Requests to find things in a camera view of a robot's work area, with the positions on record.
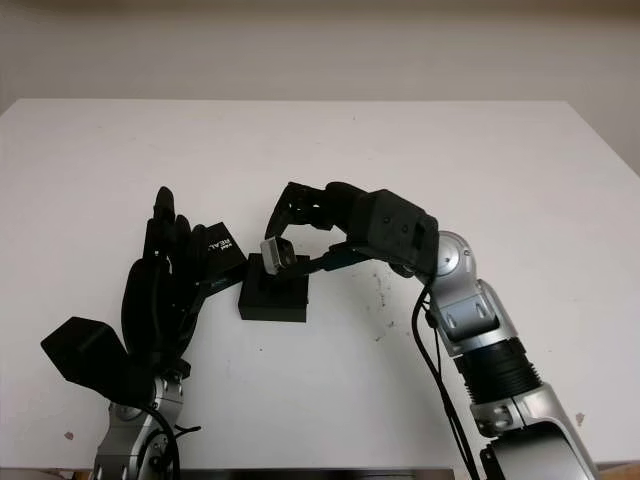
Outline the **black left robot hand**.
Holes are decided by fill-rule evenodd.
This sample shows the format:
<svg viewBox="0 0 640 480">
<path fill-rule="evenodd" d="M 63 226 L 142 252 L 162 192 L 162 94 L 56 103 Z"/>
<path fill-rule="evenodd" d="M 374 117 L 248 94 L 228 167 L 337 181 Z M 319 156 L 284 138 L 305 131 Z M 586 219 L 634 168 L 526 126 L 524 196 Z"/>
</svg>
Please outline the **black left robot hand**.
<svg viewBox="0 0 640 480">
<path fill-rule="evenodd" d="M 182 356 L 204 302 L 206 257 L 206 228 L 192 227 L 177 214 L 173 193 L 160 187 L 146 224 L 142 257 L 129 271 L 121 309 L 128 353 L 157 375 L 189 375 Z"/>
</svg>

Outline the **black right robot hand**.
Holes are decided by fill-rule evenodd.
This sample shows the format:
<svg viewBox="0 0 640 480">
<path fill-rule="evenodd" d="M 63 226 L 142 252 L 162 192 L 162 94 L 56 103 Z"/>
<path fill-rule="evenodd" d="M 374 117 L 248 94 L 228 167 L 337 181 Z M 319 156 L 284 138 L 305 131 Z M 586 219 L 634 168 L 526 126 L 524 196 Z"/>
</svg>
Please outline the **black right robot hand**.
<svg viewBox="0 0 640 480">
<path fill-rule="evenodd" d="M 292 243 L 283 237 L 290 225 L 338 228 L 345 240 L 318 258 L 297 260 Z M 265 271 L 278 280 L 379 260 L 404 278 L 429 284 L 438 244 L 437 220 L 386 189 L 366 192 L 344 182 L 317 189 L 290 182 L 274 207 L 260 248 Z"/>
</svg>

